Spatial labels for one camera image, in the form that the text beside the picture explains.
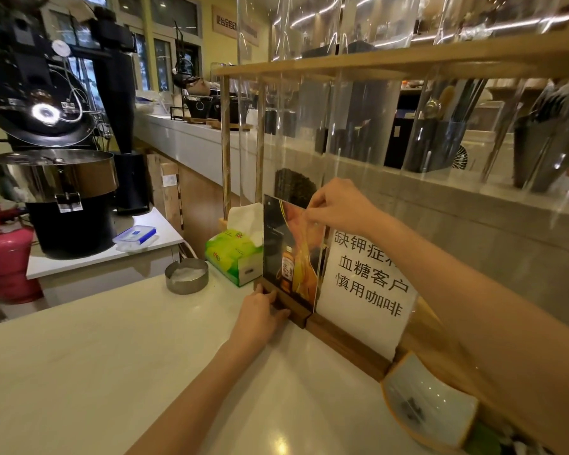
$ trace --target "person's left hand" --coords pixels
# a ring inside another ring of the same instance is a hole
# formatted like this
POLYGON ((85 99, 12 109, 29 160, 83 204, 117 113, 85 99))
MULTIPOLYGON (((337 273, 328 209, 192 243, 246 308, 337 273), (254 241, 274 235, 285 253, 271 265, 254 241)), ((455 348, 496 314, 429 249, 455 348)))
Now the person's left hand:
POLYGON ((283 309, 272 313, 271 305, 276 300, 276 291, 263 293, 258 284, 255 292, 247 295, 238 313, 238 319, 230 334, 230 342, 242 351, 257 354, 268 343, 274 332, 284 325, 291 310, 283 309))

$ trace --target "black and orange poster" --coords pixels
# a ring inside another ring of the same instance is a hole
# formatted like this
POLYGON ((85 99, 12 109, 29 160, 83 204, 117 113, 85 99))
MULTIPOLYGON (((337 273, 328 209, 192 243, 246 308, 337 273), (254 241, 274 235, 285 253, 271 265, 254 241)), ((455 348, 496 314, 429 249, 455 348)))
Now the black and orange poster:
POLYGON ((263 277, 314 311, 325 227, 306 221, 303 213, 264 197, 263 277))

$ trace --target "gas cylinder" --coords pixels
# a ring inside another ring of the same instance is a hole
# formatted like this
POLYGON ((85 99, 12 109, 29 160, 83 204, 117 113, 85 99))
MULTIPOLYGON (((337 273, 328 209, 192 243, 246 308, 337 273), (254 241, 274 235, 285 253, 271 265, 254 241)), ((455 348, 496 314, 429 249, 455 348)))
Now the gas cylinder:
POLYGON ((13 221, 20 214, 16 208, 0 210, 0 301, 13 304, 42 297, 38 280, 25 277, 34 230, 13 221))

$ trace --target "white tissue paper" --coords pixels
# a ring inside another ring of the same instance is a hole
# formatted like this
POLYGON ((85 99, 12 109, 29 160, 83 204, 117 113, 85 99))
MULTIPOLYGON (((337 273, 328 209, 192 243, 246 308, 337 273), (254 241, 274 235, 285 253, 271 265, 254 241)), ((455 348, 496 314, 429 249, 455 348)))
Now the white tissue paper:
POLYGON ((256 247, 263 245, 263 204, 232 207, 228 214, 228 230, 247 235, 256 247))

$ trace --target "forearm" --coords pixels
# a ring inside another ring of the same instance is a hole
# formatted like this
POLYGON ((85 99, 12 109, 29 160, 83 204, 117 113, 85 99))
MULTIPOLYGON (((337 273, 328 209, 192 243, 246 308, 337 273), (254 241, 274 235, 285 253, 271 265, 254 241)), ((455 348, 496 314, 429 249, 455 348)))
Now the forearm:
POLYGON ((221 404, 256 351, 224 343, 204 370, 127 451, 127 455, 195 454, 221 404))
POLYGON ((525 415, 556 420, 569 440, 569 328, 386 214, 366 234, 506 398, 525 415))

